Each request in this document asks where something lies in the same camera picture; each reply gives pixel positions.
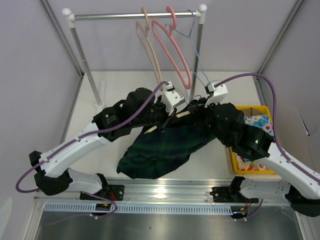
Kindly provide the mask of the cream plastic hanger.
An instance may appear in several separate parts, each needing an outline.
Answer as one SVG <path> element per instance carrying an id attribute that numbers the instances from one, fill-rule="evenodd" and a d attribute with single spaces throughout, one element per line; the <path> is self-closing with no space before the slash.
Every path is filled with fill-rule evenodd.
<path id="1" fill-rule="evenodd" d="M 163 132 L 168 128 L 177 128 L 195 123 L 196 121 L 193 120 L 189 108 L 196 107 L 199 104 L 200 99 L 201 96 L 196 95 L 181 111 L 177 112 L 176 110 L 172 115 L 169 116 L 169 118 L 164 123 L 160 123 L 159 125 L 154 125 L 147 130 L 143 130 L 143 134 L 146 135 L 156 130 Z"/>

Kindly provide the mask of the green navy plaid skirt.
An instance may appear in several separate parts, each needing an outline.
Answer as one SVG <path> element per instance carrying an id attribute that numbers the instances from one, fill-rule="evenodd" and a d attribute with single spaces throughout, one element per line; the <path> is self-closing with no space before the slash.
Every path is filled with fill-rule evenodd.
<path id="1" fill-rule="evenodd" d="M 116 172 L 131 179 L 158 179 L 184 165 L 191 154 L 216 136 L 191 114 L 176 117 L 164 129 L 147 133 L 144 127 L 123 157 Z"/>

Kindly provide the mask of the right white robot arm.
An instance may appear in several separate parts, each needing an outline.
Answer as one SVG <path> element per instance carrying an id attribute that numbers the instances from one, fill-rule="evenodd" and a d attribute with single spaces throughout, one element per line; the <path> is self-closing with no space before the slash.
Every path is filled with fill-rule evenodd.
<path id="1" fill-rule="evenodd" d="M 263 129 L 245 123 L 244 112 L 232 103 L 206 107 L 203 102 L 188 107 L 192 119 L 238 156 L 275 171 L 281 181 L 233 178 L 228 196 L 234 202 L 242 199 L 284 201 L 296 212 L 308 216 L 320 215 L 320 178 L 306 165 L 277 145 L 274 136 Z"/>

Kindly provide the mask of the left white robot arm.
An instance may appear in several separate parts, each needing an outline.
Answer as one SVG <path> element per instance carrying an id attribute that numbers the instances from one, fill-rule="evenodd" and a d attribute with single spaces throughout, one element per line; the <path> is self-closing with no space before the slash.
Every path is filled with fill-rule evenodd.
<path id="1" fill-rule="evenodd" d="M 76 171 L 71 165 L 92 151 L 127 136 L 133 128 L 159 126 L 168 121 L 174 112 L 174 101 L 179 99 L 176 89 L 163 91 L 158 97 L 151 90 L 140 87 L 126 99 L 104 108 L 92 121 L 69 141 L 48 152 L 29 154 L 36 186 L 47 196 L 66 190 L 92 194 L 97 200 L 108 196 L 109 185 L 101 173 L 88 174 Z"/>

